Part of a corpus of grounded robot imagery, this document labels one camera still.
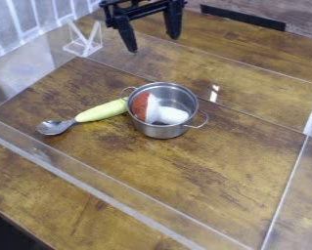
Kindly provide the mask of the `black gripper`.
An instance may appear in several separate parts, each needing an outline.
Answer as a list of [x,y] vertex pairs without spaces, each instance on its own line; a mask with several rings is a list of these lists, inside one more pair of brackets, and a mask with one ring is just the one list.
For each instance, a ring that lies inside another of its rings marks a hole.
[[181,36],[184,0],[102,0],[99,7],[105,11],[106,25],[117,27],[132,53],[137,52],[137,43],[130,21],[164,13],[170,38]]

